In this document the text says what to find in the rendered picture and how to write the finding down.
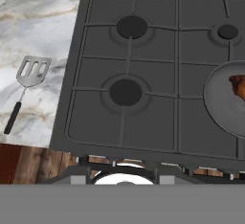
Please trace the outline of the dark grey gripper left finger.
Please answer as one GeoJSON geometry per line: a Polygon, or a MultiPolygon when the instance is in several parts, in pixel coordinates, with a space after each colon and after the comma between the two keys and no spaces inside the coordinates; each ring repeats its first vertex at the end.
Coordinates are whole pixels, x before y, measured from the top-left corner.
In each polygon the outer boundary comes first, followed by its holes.
{"type": "Polygon", "coordinates": [[[57,177],[44,181],[44,184],[86,185],[90,183],[91,169],[84,166],[67,167],[57,177]]]}

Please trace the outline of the dark grey gas hob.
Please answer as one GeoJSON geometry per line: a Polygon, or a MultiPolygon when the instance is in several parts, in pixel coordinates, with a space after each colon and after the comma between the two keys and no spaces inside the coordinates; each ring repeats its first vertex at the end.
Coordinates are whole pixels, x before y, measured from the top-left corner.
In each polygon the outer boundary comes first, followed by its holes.
{"type": "Polygon", "coordinates": [[[245,60],[245,0],[80,0],[52,149],[245,170],[245,139],[205,105],[211,72],[245,60]]]}

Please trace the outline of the grey frying pan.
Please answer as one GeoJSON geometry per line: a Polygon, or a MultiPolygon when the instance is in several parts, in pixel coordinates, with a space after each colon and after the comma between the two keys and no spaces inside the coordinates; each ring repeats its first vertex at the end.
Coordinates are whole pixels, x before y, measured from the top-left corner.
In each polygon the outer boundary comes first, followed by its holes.
{"type": "Polygon", "coordinates": [[[245,61],[217,67],[204,86],[204,101],[213,120],[227,132],[245,138],[245,101],[236,96],[229,78],[245,75],[245,61]]]}

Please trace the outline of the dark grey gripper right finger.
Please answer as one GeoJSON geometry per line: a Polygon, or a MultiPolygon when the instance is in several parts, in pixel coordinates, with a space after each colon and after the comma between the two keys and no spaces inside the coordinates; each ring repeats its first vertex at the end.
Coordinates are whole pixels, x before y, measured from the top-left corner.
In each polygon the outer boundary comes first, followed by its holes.
{"type": "Polygon", "coordinates": [[[215,179],[204,175],[189,176],[182,172],[178,167],[160,166],[157,169],[157,176],[160,185],[179,185],[179,184],[217,184],[215,179]]]}

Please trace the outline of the brown cooked chicken piece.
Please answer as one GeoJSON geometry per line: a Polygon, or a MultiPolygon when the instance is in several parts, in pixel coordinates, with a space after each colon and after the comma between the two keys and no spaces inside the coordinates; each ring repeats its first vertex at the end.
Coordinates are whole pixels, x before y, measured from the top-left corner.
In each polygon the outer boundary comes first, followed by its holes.
{"type": "Polygon", "coordinates": [[[234,94],[245,101],[245,75],[235,75],[229,78],[234,94]]]}

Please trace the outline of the white round disc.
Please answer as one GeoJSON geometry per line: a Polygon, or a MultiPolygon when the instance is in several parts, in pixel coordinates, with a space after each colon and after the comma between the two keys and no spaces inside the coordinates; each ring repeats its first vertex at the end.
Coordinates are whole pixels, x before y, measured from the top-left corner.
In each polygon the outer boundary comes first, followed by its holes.
{"type": "Polygon", "coordinates": [[[131,164],[119,163],[116,172],[97,172],[92,182],[95,185],[153,185],[154,177],[152,174],[146,175],[144,167],[131,164]]]}

